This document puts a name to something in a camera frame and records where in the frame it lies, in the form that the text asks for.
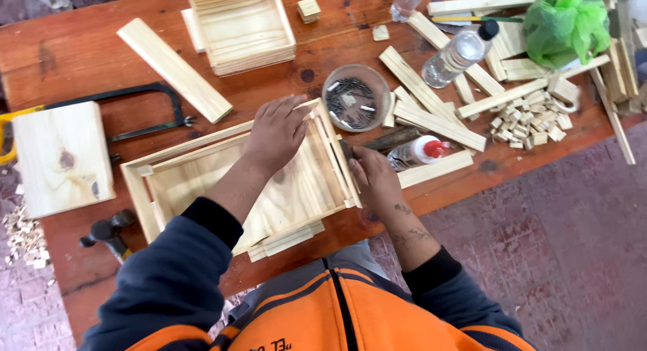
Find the person's right hand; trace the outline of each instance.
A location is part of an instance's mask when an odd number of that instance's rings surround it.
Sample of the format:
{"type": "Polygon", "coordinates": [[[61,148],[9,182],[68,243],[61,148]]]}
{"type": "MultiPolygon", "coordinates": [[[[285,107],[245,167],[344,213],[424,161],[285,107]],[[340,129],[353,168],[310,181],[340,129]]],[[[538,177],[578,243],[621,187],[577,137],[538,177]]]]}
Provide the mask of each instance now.
{"type": "Polygon", "coordinates": [[[357,159],[350,159],[355,181],[362,193],[362,200],[375,214],[381,215],[393,210],[394,206],[406,203],[402,195],[400,180],[386,156],[365,147],[353,147],[357,159]]]}

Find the hand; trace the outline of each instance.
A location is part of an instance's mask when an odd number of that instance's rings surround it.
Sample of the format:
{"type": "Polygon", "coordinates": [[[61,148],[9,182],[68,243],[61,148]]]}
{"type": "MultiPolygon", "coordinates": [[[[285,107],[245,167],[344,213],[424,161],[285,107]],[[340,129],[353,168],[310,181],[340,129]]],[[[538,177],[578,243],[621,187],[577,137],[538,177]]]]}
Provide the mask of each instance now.
{"type": "Polygon", "coordinates": [[[294,109],[305,96],[287,96],[261,106],[254,118],[245,157],[269,177],[283,168],[299,150],[305,138],[307,122],[303,117],[311,108],[294,109]]]}
{"type": "Polygon", "coordinates": [[[357,159],[350,159],[348,164],[362,193],[362,200],[375,214],[384,219],[395,206],[404,206],[406,202],[400,180],[386,156],[364,147],[353,147],[352,152],[357,159]]]}

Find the wooden tray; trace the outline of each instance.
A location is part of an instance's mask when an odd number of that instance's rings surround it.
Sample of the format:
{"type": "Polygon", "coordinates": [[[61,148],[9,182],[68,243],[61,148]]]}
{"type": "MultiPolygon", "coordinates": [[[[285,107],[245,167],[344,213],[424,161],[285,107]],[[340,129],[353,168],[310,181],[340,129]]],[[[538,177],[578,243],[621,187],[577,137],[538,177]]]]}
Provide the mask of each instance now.
{"type": "Polygon", "coordinates": [[[296,41],[281,0],[189,0],[217,76],[294,60],[296,41]]]}
{"type": "MultiPolygon", "coordinates": [[[[297,237],[307,239],[316,232],[304,226],[346,207],[361,206],[323,102],[306,104],[313,106],[306,138],[263,189],[243,224],[245,233],[234,255],[247,250],[263,253],[259,245],[276,251],[275,241],[293,245],[294,239],[285,235],[300,230],[305,237],[297,237]]],[[[253,121],[239,124],[121,165],[149,243],[242,156],[252,125],[253,121]]]]}

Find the wood glue bottle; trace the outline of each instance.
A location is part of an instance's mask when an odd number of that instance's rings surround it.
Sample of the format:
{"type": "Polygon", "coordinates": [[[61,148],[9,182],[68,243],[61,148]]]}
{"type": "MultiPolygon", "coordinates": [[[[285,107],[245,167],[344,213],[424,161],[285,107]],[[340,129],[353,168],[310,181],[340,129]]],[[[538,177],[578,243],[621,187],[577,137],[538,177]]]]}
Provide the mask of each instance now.
{"type": "Polygon", "coordinates": [[[431,135],[424,135],[391,150],[388,159],[396,172],[416,166],[433,164],[449,153],[449,143],[431,135]]]}

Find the person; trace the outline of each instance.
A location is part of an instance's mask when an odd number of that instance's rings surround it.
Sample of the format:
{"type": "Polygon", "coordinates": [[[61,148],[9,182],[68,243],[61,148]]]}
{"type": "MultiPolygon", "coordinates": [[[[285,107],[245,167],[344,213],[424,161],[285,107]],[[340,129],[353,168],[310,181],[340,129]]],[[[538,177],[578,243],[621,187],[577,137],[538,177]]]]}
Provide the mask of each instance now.
{"type": "Polygon", "coordinates": [[[203,197],[130,256],[81,350],[534,350],[405,202],[383,155],[353,148],[349,166],[388,231],[411,294],[389,281],[366,242],[265,282],[229,314],[219,278],[265,184],[305,137],[303,96],[266,103],[247,151],[203,197]]]}

